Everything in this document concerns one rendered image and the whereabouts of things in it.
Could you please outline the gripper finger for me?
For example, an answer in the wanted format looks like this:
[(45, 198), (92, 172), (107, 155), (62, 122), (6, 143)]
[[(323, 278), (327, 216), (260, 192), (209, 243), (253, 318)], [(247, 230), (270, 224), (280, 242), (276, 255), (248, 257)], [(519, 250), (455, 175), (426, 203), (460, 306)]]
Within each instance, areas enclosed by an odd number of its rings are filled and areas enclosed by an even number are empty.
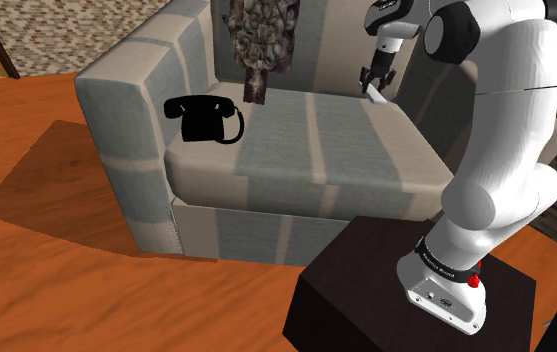
[(367, 93), (368, 86), (370, 85), (371, 81), (374, 77), (371, 75), (371, 70), (367, 67), (362, 67), (359, 77), (359, 82), (361, 85), (361, 92), (363, 94)]
[(394, 69), (390, 69), (383, 77), (379, 79), (378, 90), (382, 91), (385, 87), (390, 85), (396, 75), (396, 71)]

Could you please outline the small white flat bar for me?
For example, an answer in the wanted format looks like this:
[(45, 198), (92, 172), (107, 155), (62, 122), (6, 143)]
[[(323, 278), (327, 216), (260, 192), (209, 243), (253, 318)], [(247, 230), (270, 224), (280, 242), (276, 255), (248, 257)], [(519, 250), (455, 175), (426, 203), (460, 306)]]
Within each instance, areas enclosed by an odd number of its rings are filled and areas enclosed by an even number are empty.
[(367, 85), (365, 95), (372, 104), (385, 105), (388, 103), (387, 99), (371, 83)]

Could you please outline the brown patterned throw cloth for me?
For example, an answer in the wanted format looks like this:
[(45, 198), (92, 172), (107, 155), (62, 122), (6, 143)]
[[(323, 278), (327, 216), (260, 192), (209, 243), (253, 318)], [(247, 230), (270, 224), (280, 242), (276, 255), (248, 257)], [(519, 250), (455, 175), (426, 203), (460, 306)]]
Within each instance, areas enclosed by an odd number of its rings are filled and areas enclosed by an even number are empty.
[(246, 71), (243, 101), (264, 105), (268, 74), (289, 74), (300, 0), (230, 0), (222, 20), (235, 62)]

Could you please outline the black rotary telephone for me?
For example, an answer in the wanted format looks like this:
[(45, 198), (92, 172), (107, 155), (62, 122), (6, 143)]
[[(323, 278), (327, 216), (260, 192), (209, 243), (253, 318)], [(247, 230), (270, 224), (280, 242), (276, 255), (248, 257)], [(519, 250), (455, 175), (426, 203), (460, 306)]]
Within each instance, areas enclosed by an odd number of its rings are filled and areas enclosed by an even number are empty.
[[(227, 97), (214, 95), (188, 95), (170, 98), (164, 103), (168, 119), (181, 118), (184, 142), (214, 141), (229, 145), (238, 142), (245, 129), (242, 112)], [(223, 120), (237, 115), (239, 130), (232, 139), (225, 138)]]

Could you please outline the dark robot stand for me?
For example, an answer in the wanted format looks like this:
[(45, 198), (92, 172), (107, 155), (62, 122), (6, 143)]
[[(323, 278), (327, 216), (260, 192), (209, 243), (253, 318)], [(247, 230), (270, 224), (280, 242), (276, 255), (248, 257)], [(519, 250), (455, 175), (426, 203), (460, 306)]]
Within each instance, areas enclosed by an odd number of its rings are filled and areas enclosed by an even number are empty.
[(283, 334), (298, 352), (531, 352), (536, 282), (482, 261), (485, 325), (469, 336), (410, 303), (399, 258), (432, 227), (357, 217), (299, 275)]

